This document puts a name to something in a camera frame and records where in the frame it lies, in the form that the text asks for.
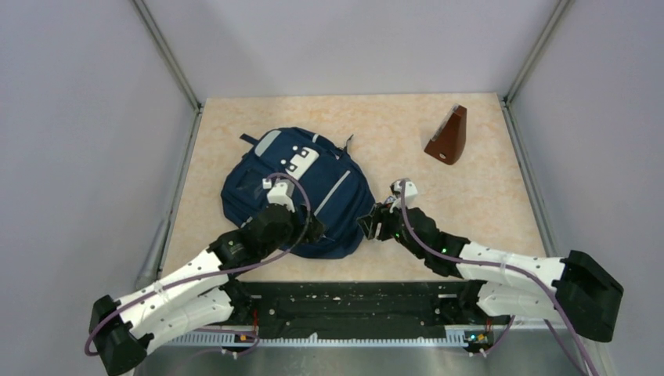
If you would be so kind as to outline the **navy blue student backpack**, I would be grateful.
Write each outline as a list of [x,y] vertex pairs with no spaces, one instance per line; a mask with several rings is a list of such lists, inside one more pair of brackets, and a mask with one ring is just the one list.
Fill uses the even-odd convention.
[[312,213],[325,232],[314,244],[301,244],[292,252],[307,259],[342,259],[352,254],[364,238],[357,223],[376,200],[359,165],[346,146],[309,130],[275,128],[256,139],[240,139],[251,149],[226,176],[220,192],[224,216],[236,226],[250,222],[267,204],[262,181],[274,172],[286,173],[300,183],[295,204],[308,198]]

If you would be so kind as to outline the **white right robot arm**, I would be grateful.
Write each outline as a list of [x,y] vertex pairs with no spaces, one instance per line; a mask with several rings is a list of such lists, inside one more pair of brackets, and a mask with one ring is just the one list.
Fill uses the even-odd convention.
[[375,204],[358,224],[368,239],[395,240],[432,272],[471,283],[459,301],[470,323],[486,316],[523,316],[569,323],[596,342],[613,339],[623,286],[592,256],[525,256],[440,230],[419,208]]

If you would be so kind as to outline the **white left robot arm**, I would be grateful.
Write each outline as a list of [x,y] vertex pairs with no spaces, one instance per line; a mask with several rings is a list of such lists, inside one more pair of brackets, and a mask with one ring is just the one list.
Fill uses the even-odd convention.
[[305,205],[295,211],[269,204],[166,277],[121,298],[98,298],[85,354],[98,356],[108,375],[125,375],[187,331],[215,321],[243,323],[251,303],[236,293],[236,277],[271,262],[270,254],[278,248],[317,242],[324,231]]

